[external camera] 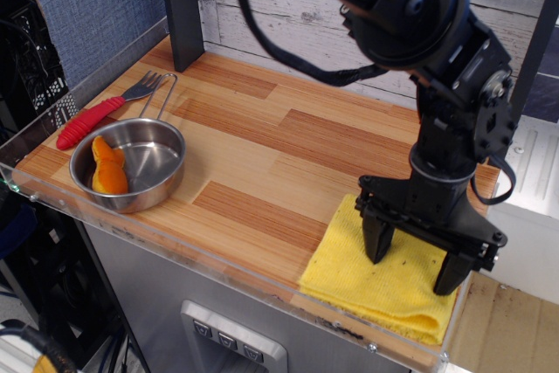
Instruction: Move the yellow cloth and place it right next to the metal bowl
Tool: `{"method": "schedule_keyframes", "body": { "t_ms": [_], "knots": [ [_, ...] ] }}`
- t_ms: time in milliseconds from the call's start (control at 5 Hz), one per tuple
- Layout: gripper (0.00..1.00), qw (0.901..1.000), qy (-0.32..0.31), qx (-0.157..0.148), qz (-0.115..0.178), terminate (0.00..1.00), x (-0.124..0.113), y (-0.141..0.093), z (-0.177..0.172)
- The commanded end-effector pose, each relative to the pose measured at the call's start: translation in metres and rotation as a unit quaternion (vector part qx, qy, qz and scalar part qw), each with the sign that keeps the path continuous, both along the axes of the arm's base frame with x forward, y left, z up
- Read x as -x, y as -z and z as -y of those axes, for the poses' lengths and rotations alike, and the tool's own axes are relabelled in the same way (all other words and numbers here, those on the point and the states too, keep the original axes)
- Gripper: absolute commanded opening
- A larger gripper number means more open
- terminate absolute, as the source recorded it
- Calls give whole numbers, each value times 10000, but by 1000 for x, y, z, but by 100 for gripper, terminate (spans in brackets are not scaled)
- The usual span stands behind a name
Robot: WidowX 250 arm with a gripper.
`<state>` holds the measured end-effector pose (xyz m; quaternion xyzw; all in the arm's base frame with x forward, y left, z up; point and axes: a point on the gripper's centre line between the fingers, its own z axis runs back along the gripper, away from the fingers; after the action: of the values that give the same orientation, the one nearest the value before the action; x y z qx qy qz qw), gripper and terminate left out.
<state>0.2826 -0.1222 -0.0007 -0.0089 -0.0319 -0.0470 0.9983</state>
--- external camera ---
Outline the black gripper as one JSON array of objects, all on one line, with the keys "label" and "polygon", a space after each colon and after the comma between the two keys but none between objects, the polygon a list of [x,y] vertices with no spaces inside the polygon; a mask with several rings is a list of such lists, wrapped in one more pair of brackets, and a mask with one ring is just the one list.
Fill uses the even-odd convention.
[{"label": "black gripper", "polygon": [[409,160],[408,179],[359,178],[356,209],[362,217],[365,252],[373,264],[381,262],[396,229],[447,251],[433,292],[449,295],[472,270],[493,270],[507,236],[468,199],[476,162],[464,160],[458,169],[437,167],[418,145],[412,147]]}]

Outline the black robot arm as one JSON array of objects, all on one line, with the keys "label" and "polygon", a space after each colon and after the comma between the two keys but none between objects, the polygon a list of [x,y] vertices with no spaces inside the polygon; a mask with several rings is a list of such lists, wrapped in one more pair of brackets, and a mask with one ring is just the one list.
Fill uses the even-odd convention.
[{"label": "black robot arm", "polygon": [[477,167],[506,175],[517,124],[510,58],[473,14],[470,0],[340,0],[362,53],[417,88],[418,139],[408,179],[362,176],[356,209],[369,259],[380,262],[401,230],[445,251],[433,290],[454,291],[472,271],[491,270],[507,236],[470,204]]}]

